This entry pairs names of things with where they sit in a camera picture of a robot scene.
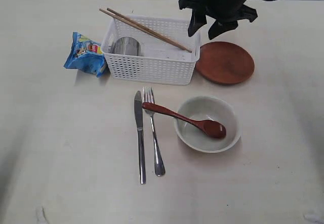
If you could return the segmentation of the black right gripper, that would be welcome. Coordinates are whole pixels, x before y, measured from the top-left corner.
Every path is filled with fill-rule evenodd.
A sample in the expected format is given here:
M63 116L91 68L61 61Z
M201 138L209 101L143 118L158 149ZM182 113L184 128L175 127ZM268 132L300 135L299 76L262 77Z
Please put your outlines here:
M247 19L253 22L257 17L256 9L246 6L246 0L179 0L179 8L192 9L188 26L188 36L192 37L201 27L207 24L206 17L212 17L215 22L208 30L209 40L235 30L238 20Z

